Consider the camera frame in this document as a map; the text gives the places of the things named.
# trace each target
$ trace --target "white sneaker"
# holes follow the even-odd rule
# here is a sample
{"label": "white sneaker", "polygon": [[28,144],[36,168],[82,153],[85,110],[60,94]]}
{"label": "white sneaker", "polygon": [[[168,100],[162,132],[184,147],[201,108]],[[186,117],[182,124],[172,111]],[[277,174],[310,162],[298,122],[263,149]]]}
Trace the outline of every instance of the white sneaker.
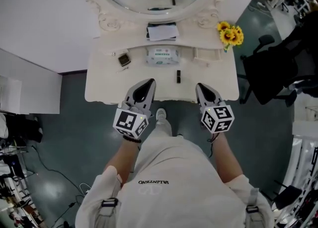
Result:
{"label": "white sneaker", "polygon": [[166,119],[167,118],[167,113],[165,111],[165,109],[163,108],[159,108],[156,112],[156,119],[158,121],[159,118],[162,118],[162,119]]}

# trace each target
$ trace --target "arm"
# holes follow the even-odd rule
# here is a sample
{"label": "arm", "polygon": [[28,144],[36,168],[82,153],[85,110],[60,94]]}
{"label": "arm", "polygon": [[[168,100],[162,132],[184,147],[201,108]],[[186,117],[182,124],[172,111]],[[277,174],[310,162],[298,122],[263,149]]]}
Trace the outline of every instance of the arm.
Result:
{"label": "arm", "polygon": [[223,183],[230,182],[243,174],[224,133],[220,133],[213,142],[212,150],[217,165],[217,172]]}
{"label": "arm", "polygon": [[113,156],[113,158],[107,163],[104,171],[109,166],[115,167],[117,173],[120,175],[122,179],[122,184],[125,184],[128,179],[131,168],[135,162],[137,150],[137,143],[123,140],[123,143],[121,144],[119,150]]}

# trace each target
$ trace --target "white vanity table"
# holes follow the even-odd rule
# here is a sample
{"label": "white vanity table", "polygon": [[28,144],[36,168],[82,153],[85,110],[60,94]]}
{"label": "white vanity table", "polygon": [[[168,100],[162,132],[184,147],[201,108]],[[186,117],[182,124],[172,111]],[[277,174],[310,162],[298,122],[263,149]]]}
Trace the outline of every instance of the white vanity table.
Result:
{"label": "white vanity table", "polygon": [[[170,5],[171,9],[163,11],[149,11],[148,8],[168,7],[170,0],[90,2],[98,12],[101,37],[89,59],[87,101],[120,103],[131,86],[147,78],[157,82],[155,100],[196,101],[195,86],[199,82],[215,88],[224,100],[238,99],[233,50],[223,51],[216,29],[218,6],[222,0],[176,0],[176,6]],[[180,36],[175,41],[148,41],[149,22],[176,22]],[[160,67],[148,65],[145,46],[150,45],[178,46],[180,63]],[[127,49],[131,63],[123,70],[118,56]],[[199,54],[200,51],[208,52],[208,60],[194,60],[195,49]],[[177,70],[181,70],[180,84],[176,83]]]}

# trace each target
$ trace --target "wrist strap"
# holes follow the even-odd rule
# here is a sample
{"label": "wrist strap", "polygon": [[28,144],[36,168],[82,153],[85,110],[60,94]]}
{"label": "wrist strap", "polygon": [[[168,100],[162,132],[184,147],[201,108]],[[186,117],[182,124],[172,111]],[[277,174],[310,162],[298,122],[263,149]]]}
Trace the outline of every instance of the wrist strap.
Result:
{"label": "wrist strap", "polygon": [[129,141],[129,142],[141,143],[141,140],[136,140],[136,139],[130,138],[130,137],[126,136],[126,135],[124,135],[123,138],[124,138],[125,140]]}

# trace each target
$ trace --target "paper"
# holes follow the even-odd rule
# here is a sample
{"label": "paper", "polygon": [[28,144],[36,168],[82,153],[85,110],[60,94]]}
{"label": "paper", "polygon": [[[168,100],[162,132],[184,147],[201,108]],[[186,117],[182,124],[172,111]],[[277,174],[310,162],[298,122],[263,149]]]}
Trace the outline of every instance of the paper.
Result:
{"label": "paper", "polygon": [[175,25],[162,25],[157,27],[148,27],[150,41],[160,41],[179,36],[179,31]]}

